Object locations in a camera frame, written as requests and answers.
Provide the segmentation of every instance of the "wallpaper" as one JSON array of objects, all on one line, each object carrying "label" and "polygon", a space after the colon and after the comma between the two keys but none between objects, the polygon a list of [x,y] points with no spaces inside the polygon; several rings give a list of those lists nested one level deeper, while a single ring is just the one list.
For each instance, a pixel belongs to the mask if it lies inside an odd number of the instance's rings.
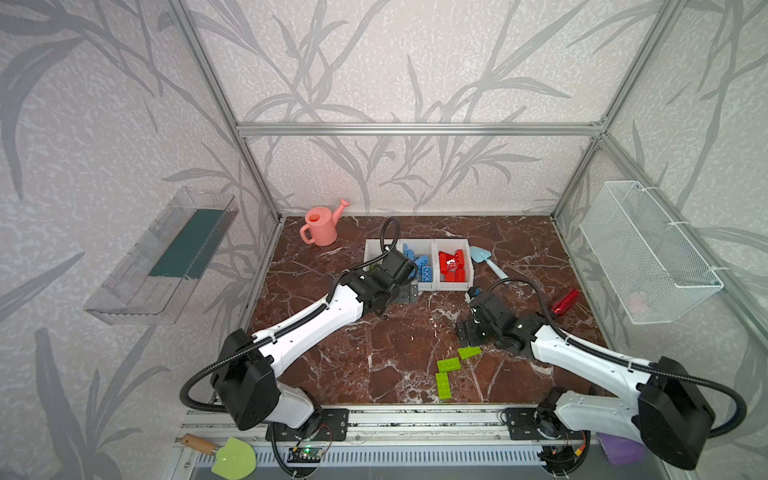
[{"label": "wallpaper", "polygon": [[[766,305],[768,204],[766,81],[768,2],[687,3],[673,31],[611,129],[661,193]],[[578,225],[602,184],[625,180],[599,154],[558,218],[608,334],[621,352],[681,361],[694,375],[733,386],[745,422],[710,439],[700,478],[763,478],[768,469],[768,357],[723,301],[712,296],[672,323],[638,326],[624,312]],[[722,395],[703,390],[718,414]]]},{"label": "wallpaper", "polygon": [[[240,122],[597,121],[661,2],[190,0]],[[252,137],[289,214],[540,213],[585,138]]]},{"label": "wallpaper", "polygon": [[[0,5],[0,478],[157,478],[273,228],[163,2]],[[173,326],[83,311],[182,187],[240,213]]]},{"label": "wallpaper", "polygon": [[611,133],[768,309],[767,7],[685,8]]}]

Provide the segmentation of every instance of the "gray floor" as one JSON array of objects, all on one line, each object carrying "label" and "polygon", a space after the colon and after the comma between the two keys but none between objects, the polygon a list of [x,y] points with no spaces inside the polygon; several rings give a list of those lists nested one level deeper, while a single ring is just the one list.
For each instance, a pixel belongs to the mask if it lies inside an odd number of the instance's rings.
[{"label": "gray floor", "polygon": [[[632,465],[614,467],[599,445],[592,445],[584,464],[570,474],[572,480],[622,479],[668,480],[660,460],[649,451],[645,460]],[[509,480],[510,478],[552,478],[539,467],[348,467],[321,468],[312,480]],[[290,477],[279,468],[258,468],[246,480],[288,480]],[[209,468],[196,468],[191,480],[221,480]]]}]

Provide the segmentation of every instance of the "brown marble surface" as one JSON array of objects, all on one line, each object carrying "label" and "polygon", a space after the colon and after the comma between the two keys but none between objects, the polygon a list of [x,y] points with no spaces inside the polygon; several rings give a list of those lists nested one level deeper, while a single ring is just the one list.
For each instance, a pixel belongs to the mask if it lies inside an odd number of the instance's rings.
[{"label": "brown marble surface", "polygon": [[[278,323],[328,292],[332,275],[362,261],[364,240],[378,238],[383,217],[342,217],[338,240],[327,247],[299,237],[301,217],[289,217],[277,244],[256,312],[252,333]],[[552,301],[576,276],[547,217],[400,217],[401,238],[468,238],[493,252],[507,273],[538,279]],[[496,280],[475,265],[475,285]],[[539,310],[530,287],[511,284],[494,290],[518,315]],[[282,375],[322,404],[438,402],[437,360],[458,356],[455,323],[469,314],[463,292],[422,292],[419,303],[391,305],[328,336]],[[587,302],[580,296],[561,325],[583,339],[604,345]],[[443,402],[536,403],[552,386],[586,393],[589,384],[563,369],[514,356],[492,346],[462,361],[449,373],[453,398]]]}]

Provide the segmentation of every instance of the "white mesh basket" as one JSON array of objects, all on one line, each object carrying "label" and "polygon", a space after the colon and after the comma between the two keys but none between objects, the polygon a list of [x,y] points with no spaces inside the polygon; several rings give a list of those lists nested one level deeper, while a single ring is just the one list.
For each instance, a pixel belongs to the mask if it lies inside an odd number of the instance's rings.
[{"label": "white mesh basket", "polygon": [[632,323],[671,322],[723,288],[639,182],[605,182],[581,231]]}]

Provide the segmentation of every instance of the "pink watering can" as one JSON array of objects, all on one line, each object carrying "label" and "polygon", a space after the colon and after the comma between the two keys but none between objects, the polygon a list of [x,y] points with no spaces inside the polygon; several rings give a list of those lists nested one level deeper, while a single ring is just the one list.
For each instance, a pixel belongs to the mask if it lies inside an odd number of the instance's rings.
[{"label": "pink watering can", "polygon": [[[349,202],[342,199],[341,205],[339,205],[339,208],[333,213],[325,207],[314,207],[312,210],[306,212],[306,215],[304,216],[306,225],[299,230],[301,240],[304,240],[304,243],[309,245],[314,243],[319,247],[324,247],[325,245],[330,245],[335,242],[336,237],[338,237],[338,234],[336,233],[336,224],[339,222],[341,213],[348,206]],[[310,230],[312,238],[306,237],[305,232],[307,229]]]}]

